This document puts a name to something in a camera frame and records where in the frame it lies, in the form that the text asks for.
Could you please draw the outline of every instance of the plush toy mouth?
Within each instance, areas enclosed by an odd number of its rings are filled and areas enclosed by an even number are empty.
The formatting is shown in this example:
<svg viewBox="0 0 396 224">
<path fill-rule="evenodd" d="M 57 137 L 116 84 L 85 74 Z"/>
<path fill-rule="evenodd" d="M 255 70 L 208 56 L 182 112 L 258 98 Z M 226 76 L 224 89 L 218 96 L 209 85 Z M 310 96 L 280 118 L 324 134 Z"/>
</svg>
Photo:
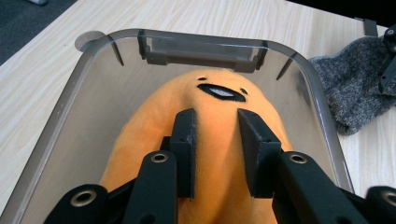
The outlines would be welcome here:
<svg viewBox="0 0 396 224">
<path fill-rule="evenodd" d="M 213 84 L 199 84 L 197 86 L 201 91 L 206 92 L 207 94 L 220 99 L 227 101 L 236 101 L 236 102 L 245 102 L 245 96 L 237 91 L 230 90 L 228 88 L 213 85 Z"/>
</svg>

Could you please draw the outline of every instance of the clear plastic container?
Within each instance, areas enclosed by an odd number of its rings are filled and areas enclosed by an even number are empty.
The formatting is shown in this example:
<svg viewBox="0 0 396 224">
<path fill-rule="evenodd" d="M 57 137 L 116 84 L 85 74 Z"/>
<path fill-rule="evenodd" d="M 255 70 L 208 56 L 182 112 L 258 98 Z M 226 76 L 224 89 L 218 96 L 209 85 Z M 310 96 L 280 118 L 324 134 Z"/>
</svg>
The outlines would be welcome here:
<svg viewBox="0 0 396 224">
<path fill-rule="evenodd" d="M 299 53 L 251 39 L 123 30 L 88 42 L 1 216 L 42 223 L 67 191 L 97 184 L 120 129 L 163 83 L 225 67 L 274 105 L 296 151 L 353 191 L 318 75 Z"/>
</svg>

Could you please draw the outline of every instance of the light wood surface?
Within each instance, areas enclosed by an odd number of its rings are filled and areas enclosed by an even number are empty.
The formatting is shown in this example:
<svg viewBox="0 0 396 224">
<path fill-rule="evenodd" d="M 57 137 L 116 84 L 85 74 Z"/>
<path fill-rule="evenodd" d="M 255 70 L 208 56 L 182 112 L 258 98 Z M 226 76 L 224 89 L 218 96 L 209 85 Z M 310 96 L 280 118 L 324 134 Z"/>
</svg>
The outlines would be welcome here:
<svg viewBox="0 0 396 224">
<path fill-rule="evenodd" d="M 361 21 L 283 0 L 77 1 L 0 67 L 0 212 L 81 56 L 76 38 L 129 28 L 273 40 L 305 58 L 332 55 L 364 36 Z M 361 196 L 370 186 L 396 186 L 394 124 L 396 108 L 340 136 Z"/>
</svg>

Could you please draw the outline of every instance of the gray knit sock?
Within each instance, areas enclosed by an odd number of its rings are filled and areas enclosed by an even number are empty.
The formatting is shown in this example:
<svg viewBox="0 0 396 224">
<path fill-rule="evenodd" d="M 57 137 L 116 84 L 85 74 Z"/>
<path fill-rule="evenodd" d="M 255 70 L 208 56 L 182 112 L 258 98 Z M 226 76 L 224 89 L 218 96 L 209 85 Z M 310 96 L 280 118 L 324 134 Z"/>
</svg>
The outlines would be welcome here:
<svg viewBox="0 0 396 224">
<path fill-rule="evenodd" d="M 340 134 L 356 133 L 396 105 L 396 78 L 381 93 L 378 71 L 389 58 L 382 37 L 357 39 L 332 57 L 314 57 L 329 108 Z"/>
</svg>

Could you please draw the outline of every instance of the orange plush toy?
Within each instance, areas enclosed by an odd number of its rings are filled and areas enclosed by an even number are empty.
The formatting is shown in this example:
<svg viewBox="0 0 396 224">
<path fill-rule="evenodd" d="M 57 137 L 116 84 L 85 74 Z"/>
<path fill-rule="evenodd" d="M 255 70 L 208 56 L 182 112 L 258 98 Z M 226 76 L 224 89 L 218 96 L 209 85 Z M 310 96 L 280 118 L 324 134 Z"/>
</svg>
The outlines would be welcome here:
<svg viewBox="0 0 396 224">
<path fill-rule="evenodd" d="M 272 200 L 250 196 L 237 108 L 260 115 L 285 151 L 282 121 L 261 90 L 228 70 L 196 70 L 165 83 L 123 127 L 103 175 L 108 191 L 137 177 L 143 158 L 172 134 L 178 112 L 196 112 L 195 197 L 178 200 L 179 223 L 276 223 Z"/>
</svg>

